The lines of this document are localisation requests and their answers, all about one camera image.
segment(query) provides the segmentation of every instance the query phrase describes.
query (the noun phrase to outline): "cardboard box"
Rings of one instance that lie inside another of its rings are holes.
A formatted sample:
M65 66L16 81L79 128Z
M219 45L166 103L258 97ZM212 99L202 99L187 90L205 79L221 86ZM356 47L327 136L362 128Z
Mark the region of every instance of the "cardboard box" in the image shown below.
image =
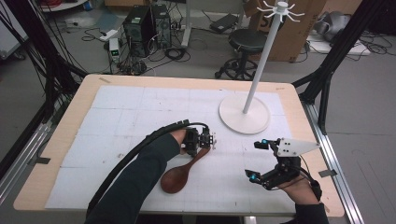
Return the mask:
M107 7L148 6L150 3L150 0L105 0L105 5Z
M353 15L360 4L361 0L327 0L322 13L340 11L347 15Z
M273 6L276 0L268 0L266 3ZM289 6L295 4L291 10L293 13L305 13L301 17L292 16L295 20L286 18L280 24L276 34L274 45L271 48L268 61L276 62L295 62L304 46L309 32L312 30L315 21L318 19L326 0L289 0ZM272 23L272 18L265 18L271 12L261 12L257 7L267 9L268 7L262 0L249 0L244 5L245 14L250 18L249 29L262 30L268 34ZM252 55L250 60L258 61L261 55Z

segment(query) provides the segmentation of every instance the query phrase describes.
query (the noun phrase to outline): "floor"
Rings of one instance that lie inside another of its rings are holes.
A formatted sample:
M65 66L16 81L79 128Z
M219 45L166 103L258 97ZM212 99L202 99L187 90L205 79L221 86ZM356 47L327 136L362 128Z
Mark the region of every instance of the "floor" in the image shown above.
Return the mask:
M195 20L208 24L204 15ZM121 22L122 17L118 17L113 26L118 27ZM82 41L84 35L84 30L78 29L63 33L67 48L86 70L92 73L108 71L103 43ZM387 40L396 45L395 36ZM388 44L382 39L377 41ZM396 53L396 48L390 48L389 52ZM142 76L212 79L224 61L234 56L227 35L198 29L192 31L188 53L191 57L187 62L167 63ZM301 63L269 62L262 81L291 83L314 72L325 56L311 51L305 61L306 55L300 55L297 61L303 61ZM146 60L145 63L154 67L167 61ZM396 170L396 150L393 149L396 145L396 104L391 100L396 96L395 62L395 56L388 54L371 53L358 61L345 58L332 79L327 132L365 223L394 223L396 219L396 194L393 192L396 176L392 175ZM44 102L44 92L28 59L0 63L0 96L0 159L3 159ZM82 223L84 214L79 212L37 213L13 209L12 203L31 169L27 166L8 196L2 197L0 223L53 223L54 220L56 223ZM258 217L257 220L259 224L279 223L288 218ZM330 222L348 223L347 217L330 218Z

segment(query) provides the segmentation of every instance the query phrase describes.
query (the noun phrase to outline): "wooden spoon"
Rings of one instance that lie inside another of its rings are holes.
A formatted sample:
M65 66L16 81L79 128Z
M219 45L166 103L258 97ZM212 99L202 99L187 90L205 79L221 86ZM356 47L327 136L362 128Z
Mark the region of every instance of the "wooden spoon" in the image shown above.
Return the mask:
M177 193L187 183L190 168L209 151L209 148L201 148L198 154L189 163L168 170L161 178L161 188L166 193Z

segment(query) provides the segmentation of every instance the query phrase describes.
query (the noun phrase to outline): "black metal post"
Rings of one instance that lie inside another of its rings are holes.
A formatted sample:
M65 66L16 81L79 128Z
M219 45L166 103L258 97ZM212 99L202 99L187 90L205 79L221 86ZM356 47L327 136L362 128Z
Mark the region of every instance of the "black metal post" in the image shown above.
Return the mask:
M300 99L307 104L314 104L321 92L318 125L323 134L326 134L326 112L332 75L385 2L386 0L363 0L320 67L314 73L292 83L297 88L309 82L300 94Z

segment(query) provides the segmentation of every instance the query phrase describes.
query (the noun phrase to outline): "stool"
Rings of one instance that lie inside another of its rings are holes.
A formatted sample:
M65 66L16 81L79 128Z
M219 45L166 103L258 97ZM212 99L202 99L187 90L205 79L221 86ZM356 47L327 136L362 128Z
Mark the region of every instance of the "stool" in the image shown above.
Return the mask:
M233 80L253 80L257 64L249 60L248 56L262 52L266 39L267 36L262 31L249 29L233 31L228 37L228 42L236 51L242 52L242 56L228 60L215 73L215 78L221 78L221 75L225 73Z

